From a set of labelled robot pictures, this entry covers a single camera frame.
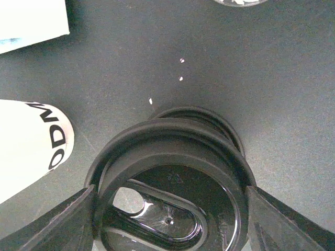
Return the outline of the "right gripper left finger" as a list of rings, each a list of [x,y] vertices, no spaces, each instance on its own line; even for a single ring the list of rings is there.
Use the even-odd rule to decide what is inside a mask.
[[[81,189],[56,207],[1,239],[1,250],[91,250],[94,185]]]

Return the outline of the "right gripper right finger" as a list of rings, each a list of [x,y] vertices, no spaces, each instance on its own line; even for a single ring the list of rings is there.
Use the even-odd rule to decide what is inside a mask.
[[[334,250],[330,232],[259,187],[246,188],[252,250]]]

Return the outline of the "black cup lid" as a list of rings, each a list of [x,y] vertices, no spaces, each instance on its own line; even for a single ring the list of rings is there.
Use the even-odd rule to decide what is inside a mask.
[[[97,191],[93,236],[106,250],[241,250],[254,175],[233,135],[157,118],[115,136],[85,183]]]

